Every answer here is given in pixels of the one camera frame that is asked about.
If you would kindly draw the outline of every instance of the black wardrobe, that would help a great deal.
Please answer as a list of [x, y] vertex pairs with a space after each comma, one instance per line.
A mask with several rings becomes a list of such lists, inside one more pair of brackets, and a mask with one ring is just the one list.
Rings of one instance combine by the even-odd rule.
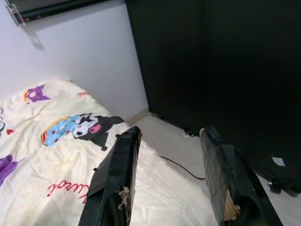
[[214, 126], [301, 191], [301, 1], [126, 2], [150, 112]]

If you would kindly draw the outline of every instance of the white duvet cover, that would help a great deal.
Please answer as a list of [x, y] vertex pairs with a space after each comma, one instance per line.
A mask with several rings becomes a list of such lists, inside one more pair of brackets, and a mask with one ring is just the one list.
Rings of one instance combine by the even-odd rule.
[[[115, 135], [128, 128], [66, 80], [32, 86], [0, 101], [0, 225], [76, 226], [93, 168]], [[97, 133], [101, 140], [89, 140]], [[130, 225], [217, 223], [201, 188], [142, 141]]]

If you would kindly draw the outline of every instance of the white wall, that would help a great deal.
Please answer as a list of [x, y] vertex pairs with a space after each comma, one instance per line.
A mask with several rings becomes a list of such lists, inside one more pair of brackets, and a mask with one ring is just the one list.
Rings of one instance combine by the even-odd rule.
[[123, 0], [17, 27], [0, 0], [0, 99], [54, 77], [71, 78], [124, 119], [147, 108]]

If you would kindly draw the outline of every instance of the black cable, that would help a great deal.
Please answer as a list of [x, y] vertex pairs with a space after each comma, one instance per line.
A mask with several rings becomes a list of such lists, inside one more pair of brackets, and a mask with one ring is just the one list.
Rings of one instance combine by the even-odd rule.
[[194, 176], [194, 175], [193, 175], [192, 173], [190, 173], [186, 168], [184, 168], [183, 166], [181, 166], [181, 165], [178, 164], [177, 162], [172, 161], [171, 159], [166, 158], [166, 157], [164, 157], [164, 156], [160, 156], [160, 157], [163, 158], [163, 159], [169, 160], [169, 161], [173, 162], [174, 164], [176, 164], [176, 165], [182, 167], [184, 170], [186, 170], [186, 171], [187, 171], [190, 175], [192, 175], [194, 178], [196, 178], [196, 179], [198, 179], [198, 180], [205, 180], [205, 178], [198, 178], [197, 176]]

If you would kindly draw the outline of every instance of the light wooden floor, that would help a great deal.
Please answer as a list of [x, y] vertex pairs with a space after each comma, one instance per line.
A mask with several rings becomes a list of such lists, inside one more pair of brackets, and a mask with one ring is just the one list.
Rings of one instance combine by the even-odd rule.
[[[205, 177], [200, 139], [198, 137], [184, 138], [183, 130], [151, 115], [139, 120], [136, 125], [142, 131], [142, 138], [151, 147], [156, 149], [159, 155], [179, 163], [197, 177]], [[203, 191], [208, 195], [204, 181], [195, 179], [174, 163], [170, 161], [166, 162], [170, 167], [201, 186]], [[274, 194], [270, 192], [265, 179], [259, 177], [259, 180], [283, 225], [301, 226], [301, 194], [295, 197], [290, 196], [285, 191], [282, 191], [281, 194]]]

